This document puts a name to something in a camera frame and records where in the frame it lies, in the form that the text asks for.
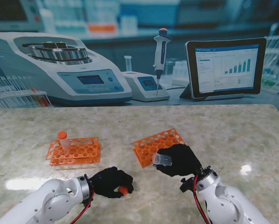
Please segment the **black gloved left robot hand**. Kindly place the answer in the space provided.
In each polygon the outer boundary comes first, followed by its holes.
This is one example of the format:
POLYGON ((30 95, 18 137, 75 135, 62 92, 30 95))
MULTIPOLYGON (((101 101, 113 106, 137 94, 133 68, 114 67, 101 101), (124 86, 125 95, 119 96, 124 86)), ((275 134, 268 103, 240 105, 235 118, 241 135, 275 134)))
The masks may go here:
POLYGON ((89 179, 92 183, 95 193, 107 198, 121 198, 123 193, 115 191, 118 187, 126 187, 128 193, 134 190, 133 178, 123 170, 117 167, 106 168, 89 179))

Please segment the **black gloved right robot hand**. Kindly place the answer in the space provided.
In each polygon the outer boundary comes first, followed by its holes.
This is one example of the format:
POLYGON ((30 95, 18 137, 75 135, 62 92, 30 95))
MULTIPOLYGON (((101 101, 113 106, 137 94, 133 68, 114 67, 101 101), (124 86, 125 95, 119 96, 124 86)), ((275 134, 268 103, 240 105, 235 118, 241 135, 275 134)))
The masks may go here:
POLYGON ((175 144, 169 148, 159 149, 157 153, 171 157, 171 166, 153 165, 157 170, 170 177, 195 175, 196 171, 202 167, 191 148, 184 144, 175 144))

